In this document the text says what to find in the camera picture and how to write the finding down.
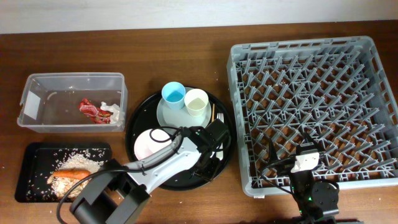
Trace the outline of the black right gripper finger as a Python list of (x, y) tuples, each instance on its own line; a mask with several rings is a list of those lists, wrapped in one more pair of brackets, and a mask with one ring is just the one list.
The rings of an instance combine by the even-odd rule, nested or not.
[(277, 154), (272, 140), (269, 140), (269, 161), (274, 162), (277, 160)]
[(320, 145), (311, 137), (311, 135), (309, 135), (309, 133), (304, 132), (303, 137), (304, 137), (303, 147), (320, 148)]

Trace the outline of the light blue cup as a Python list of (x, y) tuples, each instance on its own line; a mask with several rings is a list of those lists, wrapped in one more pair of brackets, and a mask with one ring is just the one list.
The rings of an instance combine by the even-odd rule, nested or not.
[(186, 94), (185, 87), (179, 82), (165, 84), (161, 91), (162, 98), (171, 110), (180, 110), (184, 107)]

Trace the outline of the pink bowl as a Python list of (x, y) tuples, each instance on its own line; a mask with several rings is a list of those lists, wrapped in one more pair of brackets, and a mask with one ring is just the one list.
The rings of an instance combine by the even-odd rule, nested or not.
[(152, 138), (150, 137), (150, 132), (152, 129), (148, 129), (138, 135), (135, 143), (134, 143), (134, 154), (137, 157), (138, 160), (145, 159), (152, 154), (158, 152), (159, 150), (165, 148), (168, 146), (172, 141), (169, 139), (169, 135), (161, 130), (161, 129), (156, 129), (152, 132), (152, 137), (155, 140), (166, 140), (166, 142), (156, 142), (153, 141)]

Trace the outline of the white tissue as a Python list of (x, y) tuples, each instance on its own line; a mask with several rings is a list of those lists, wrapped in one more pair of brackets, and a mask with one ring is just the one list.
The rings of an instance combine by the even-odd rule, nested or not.
[(105, 112), (111, 113), (111, 115), (109, 117), (110, 124), (116, 124), (119, 121), (120, 107), (118, 105), (116, 105), (116, 104), (107, 105), (105, 102), (102, 101), (100, 109)]

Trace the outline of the red snack wrapper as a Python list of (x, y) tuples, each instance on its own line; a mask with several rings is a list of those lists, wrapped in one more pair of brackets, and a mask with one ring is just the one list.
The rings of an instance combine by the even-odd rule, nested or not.
[(84, 98), (79, 104), (79, 110), (96, 124), (109, 124), (112, 112), (96, 107), (90, 100)]

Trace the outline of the orange carrot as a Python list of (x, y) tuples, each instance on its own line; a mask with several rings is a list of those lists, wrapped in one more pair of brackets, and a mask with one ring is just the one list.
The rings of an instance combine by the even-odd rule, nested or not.
[(91, 174), (88, 170), (57, 170), (53, 173), (54, 177), (81, 180)]

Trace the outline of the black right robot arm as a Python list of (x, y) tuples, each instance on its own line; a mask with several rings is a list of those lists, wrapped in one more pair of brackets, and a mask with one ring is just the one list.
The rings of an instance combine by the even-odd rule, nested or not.
[(325, 149), (308, 133), (296, 146), (295, 153), (279, 159), (272, 141), (269, 141), (269, 159), (266, 168), (274, 168), (278, 176), (290, 180), (288, 191), (296, 201), (300, 216), (296, 223), (336, 223), (339, 185), (328, 179), (315, 179), (313, 171), (320, 167)]

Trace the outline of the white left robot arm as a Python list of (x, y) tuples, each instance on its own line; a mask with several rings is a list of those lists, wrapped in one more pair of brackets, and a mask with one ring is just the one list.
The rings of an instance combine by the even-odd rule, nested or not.
[(205, 128), (179, 127), (169, 141), (145, 159), (125, 165), (113, 159), (79, 180), (67, 191), (86, 185), (70, 205), (71, 214), (80, 223), (134, 223), (153, 190), (182, 171), (204, 169), (223, 143), (231, 144), (232, 135), (216, 119)]

